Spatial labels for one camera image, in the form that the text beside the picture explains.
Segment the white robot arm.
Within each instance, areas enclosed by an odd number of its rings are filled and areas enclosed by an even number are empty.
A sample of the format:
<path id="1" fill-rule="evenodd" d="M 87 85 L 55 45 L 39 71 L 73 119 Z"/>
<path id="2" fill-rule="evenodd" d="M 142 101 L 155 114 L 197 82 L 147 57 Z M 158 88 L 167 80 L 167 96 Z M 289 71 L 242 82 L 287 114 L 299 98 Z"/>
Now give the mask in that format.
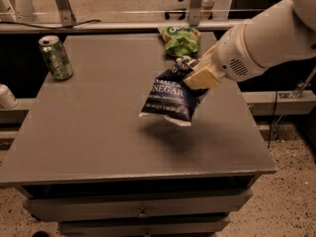
<path id="1" fill-rule="evenodd" d="M 292 60 L 316 56 L 316 0 L 281 0 L 228 30 L 184 79 L 190 88 L 210 89 L 223 78 L 237 82 Z"/>

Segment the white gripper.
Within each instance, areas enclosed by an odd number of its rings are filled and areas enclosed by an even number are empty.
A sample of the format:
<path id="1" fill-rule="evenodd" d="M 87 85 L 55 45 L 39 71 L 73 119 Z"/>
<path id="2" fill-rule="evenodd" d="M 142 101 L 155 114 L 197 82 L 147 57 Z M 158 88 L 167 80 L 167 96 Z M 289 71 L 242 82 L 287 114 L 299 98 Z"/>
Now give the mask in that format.
<path id="1" fill-rule="evenodd" d="M 211 89 L 221 84 L 225 74 L 237 82 L 262 75 L 264 68 L 252 59 L 247 50 L 245 27 L 241 24 L 228 30 L 215 46 L 202 55 L 195 71 L 184 79 L 184 83 L 193 90 Z"/>

